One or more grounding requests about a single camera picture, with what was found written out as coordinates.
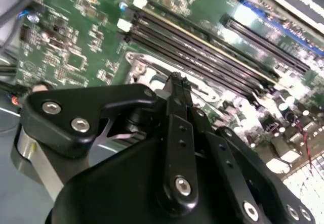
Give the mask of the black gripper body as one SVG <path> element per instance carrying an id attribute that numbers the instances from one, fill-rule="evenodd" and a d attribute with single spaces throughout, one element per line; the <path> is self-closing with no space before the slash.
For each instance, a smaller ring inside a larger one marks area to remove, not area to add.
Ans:
<path id="1" fill-rule="evenodd" d="M 61 190 L 51 223 L 242 223 L 220 176 L 196 156 L 198 203 L 172 216 L 156 196 L 163 164 L 160 142 L 143 141 L 77 174 Z"/>

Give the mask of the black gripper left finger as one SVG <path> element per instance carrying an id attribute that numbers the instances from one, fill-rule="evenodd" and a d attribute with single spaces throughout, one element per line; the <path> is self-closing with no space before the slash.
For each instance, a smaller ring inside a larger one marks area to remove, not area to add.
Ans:
<path id="1" fill-rule="evenodd" d="M 160 142 L 159 204 L 192 210 L 198 203 L 193 125 L 179 73 L 163 89 L 143 84 L 36 92 L 21 115 L 20 153 L 54 200 L 79 173 L 143 141 Z"/>

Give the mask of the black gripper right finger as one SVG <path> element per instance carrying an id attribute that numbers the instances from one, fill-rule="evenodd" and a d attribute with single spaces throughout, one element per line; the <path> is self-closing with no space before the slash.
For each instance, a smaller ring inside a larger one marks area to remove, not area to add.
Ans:
<path id="1" fill-rule="evenodd" d="M 205 113 L 192 105 L 191 84 L 181 80 L 186 104 L 203 153 L 219 174 L 230 223 L 315 223 L 311 211 L 232 130 L 213 130 Z"/>

